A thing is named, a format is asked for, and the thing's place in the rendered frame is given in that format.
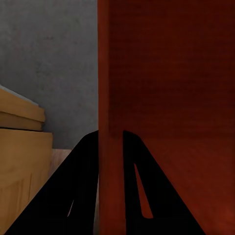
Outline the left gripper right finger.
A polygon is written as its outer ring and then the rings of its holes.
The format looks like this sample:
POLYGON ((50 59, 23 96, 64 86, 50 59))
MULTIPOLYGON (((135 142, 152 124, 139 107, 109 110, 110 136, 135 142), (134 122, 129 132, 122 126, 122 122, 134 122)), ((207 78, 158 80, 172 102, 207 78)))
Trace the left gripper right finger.
POLYGON ((206 235, 141 138, 123 131, 126 235, 206 235), (142 215, 136 163, 154 218, 142 215))

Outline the storage box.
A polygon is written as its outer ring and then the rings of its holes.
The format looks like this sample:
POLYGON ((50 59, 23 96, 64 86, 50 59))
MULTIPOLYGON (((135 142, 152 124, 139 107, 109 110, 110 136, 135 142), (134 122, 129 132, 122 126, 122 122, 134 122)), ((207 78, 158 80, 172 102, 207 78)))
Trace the storage box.
POLYGON ((124 130, 206 235, 235 235, 235 0, 97 0, 97 34, 99 235, 126 235, 124 130))

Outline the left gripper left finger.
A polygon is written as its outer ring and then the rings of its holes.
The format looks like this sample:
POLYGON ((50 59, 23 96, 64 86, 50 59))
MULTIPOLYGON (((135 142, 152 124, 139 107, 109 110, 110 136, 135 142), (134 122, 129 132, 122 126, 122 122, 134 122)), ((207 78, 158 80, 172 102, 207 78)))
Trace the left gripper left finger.
POLYGON ((98 130, 85 135, 4 235, 93 235, 98 130))

